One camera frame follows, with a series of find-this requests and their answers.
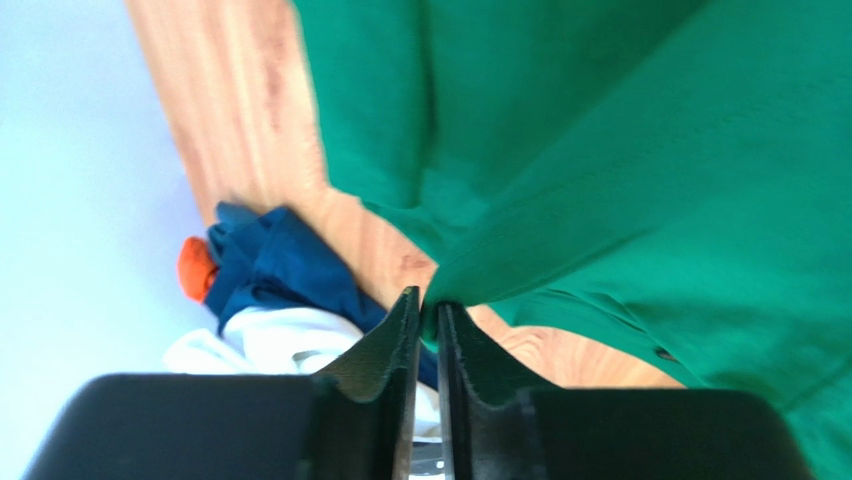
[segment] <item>shirt button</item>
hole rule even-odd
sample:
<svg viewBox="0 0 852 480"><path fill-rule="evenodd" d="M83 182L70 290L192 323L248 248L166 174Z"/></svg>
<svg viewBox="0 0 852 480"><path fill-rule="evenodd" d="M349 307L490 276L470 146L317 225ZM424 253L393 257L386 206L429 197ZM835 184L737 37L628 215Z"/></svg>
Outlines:
<svg viewBox="0 0 852 480"><path fill-rule="evenodd" d="M654 349L654 353L656 353L656 354L657 354L657 356L658 356L658 357L660 357L660 358L662 358L663 360L668 360L668 361L670 361L670 362L678 363L677 359L676 359L676 358L674 358L674 356L673 356L671 353L669 353L669 352L668 352L668 350L666 350L666 349L665 349L665 348L663 348L663 347L657 347L657 348L655 348L655 349Z"/></svg>

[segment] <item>pile of clothes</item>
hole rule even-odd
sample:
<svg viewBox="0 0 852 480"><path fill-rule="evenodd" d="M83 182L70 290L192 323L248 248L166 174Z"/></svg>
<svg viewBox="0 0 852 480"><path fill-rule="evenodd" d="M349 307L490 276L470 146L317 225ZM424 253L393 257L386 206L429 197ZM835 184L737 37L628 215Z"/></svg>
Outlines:
<svg viewBox="0 0 852 480"><path fill-rule="evenodd" d="M218 336L192 331L166 352L191 374L311 374L375 328L387 313L358 288L343 261L286 208L259 216L227 203L208 240L189 238L178 259L186 295L218 319ZM414 439L440 441L437 359L421 354Z"/></svg>

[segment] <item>white cloth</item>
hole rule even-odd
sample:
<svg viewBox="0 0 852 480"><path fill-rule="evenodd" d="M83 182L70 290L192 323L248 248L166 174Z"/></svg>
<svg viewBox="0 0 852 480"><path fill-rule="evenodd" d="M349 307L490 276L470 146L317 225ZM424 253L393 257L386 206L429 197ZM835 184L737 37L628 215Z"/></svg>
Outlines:
<svg viewBox="0 0 852 480"><path fill-rule="evenodd" d="M247 308L228 321L222 335L193 330L169 347L163 364L175 373L200 375L309 375L363 336L345 318L315 308ZM441 441L438 405L438 392L418 382L414 441Z"/></svg>

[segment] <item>blue cloth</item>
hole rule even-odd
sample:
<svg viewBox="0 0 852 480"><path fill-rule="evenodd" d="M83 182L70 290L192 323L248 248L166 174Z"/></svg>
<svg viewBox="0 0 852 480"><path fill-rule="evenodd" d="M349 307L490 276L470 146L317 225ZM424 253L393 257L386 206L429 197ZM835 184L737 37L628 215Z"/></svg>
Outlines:
<svg viewBox="0 0 852 480"><path fill-rule="evenodd" d="M375 328L386 311L355 283L352 273L323 240L285 208L257 216L220 204L221 222L208 232L219 264L216 281L204 299L219 319L219 333L248 307L312 307L336 313L362 332ZM418 379L437 389L437 359L425 349Z"/></svg>

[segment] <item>green shirt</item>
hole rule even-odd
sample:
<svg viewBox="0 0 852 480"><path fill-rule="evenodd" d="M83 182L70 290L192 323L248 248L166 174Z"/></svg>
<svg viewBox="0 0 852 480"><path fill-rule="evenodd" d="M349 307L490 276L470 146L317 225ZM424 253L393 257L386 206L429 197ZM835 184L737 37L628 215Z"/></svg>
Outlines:
<svg viewBox="0 0 852 480"><path fill-rule="evenodd" d="M296 4L331 181L427 304L755 392L852 477L852 1Z"/></svg>

